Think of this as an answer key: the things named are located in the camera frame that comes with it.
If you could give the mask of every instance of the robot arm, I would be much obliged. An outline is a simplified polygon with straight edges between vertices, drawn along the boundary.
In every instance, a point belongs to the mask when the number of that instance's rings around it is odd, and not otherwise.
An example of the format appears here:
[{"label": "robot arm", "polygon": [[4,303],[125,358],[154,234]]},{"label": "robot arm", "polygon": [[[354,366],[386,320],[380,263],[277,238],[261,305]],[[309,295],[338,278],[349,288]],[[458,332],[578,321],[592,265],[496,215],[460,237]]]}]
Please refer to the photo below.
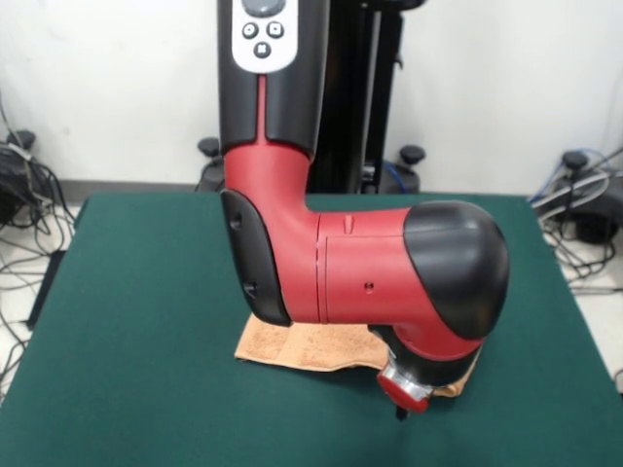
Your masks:
[{"label": "robot arm", "polygon": [[309,210],[328,0],[219,0],[224,214],[253,313],[279,326],[363,323],[389,348],[379,383],[420,412],[460,379],[495,326],[509,258],[494,220],[462,202]]}]

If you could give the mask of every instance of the tan towel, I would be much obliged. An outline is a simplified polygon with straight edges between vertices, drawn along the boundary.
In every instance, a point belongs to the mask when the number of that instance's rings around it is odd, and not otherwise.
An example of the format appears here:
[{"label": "tan towel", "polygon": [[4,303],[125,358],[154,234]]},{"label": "tan towel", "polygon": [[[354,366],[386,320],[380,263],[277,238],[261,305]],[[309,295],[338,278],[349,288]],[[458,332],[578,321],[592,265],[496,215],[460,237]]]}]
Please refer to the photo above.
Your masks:
[{"label": "tan towel", "polygon": [[[335,372],[348,367],[381,370],[387,362],[387,346],[365,325],[298,324],[273,326],[251,315],[246,322],[236,358],[310,372]],[[457,397],[471,376],[467,374],[434,395]]]}]

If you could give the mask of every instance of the green felt tablecloth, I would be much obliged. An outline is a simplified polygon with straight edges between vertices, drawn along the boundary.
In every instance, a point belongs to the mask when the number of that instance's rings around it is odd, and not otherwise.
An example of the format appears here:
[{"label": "green felt tablecloth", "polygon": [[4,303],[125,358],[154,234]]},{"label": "green felt tablecloth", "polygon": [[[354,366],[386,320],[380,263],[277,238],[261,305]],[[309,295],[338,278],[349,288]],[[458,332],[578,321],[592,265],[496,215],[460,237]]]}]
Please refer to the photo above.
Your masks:
[{"label": "green felt tablecloth", "polygon": [[249,310],[216,195],[91,198],[0,410],[0,466],[620,467],[623,404],[530,208],[460,198],[508,240],[508,301],[463,395],[404,423],[372,371],[234,358]]}]

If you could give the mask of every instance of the black knob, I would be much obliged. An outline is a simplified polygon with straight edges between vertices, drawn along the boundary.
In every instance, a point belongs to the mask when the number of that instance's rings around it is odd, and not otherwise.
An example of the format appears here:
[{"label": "black knob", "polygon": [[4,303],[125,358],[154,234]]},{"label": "black knob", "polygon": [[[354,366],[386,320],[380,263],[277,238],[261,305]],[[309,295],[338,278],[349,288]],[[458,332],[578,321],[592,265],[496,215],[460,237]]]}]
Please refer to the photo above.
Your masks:
[{"label": "black knob", "polygon": [[405,146],[400,150],[400,159],[407,165],[415,165],[425,157],[426,152],[420,146]]},{"label": "black knob", "polygon": [[215,158],[221,154],[221,144],[218,138],[204,138],[202,139],[197,148],[207,157]]},{"label": "black knob", "polygon": [[267,18],[281,13],[285,0],[242,0],[242,4],[253,17]]},{"label": "black knob", "polygon": [[37,136],[32,131],[28,131],[27,129],[20,129],[15,133],[10,133],[7,138],[7,144],[15,144],[16,146],[20,146],[22,149],[26,151],[30,151],[32,145],[35,144],[35,140]]},{"label": "black knob", "polygon": [[563,154],[563,164],[572,172],[577,172],[588,164],[588,157],[579,151],[568,151]]}]

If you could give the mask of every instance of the control buttons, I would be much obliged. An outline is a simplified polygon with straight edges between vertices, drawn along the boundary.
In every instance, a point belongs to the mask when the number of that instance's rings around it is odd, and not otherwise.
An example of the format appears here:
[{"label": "control buttons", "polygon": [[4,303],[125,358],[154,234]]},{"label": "control buttons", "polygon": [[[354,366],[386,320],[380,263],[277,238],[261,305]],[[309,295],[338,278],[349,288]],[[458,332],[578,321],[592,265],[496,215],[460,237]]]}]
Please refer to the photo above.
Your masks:
[{"label": "control buttons", "polygon": [[242,0],[246,12],[256,18],[268,18],[281,13],[285,0]]},{"label": "control buttons", "polygon": [[254,22],[248,22],[242,29],[244,39],[253,39],[260,32],[260,28]]},{"label": "control buttons", "polygon": [[273,39],[279,39],[280,37],[283,37],[283,26],[280,22],[270,22],[267,32]]},{"label": "control buttons", "polygon": [[271,54],[271,46],[269,46],[266,42],[258,42],[255,45],[253,52],[258,58],[266,58]]}]

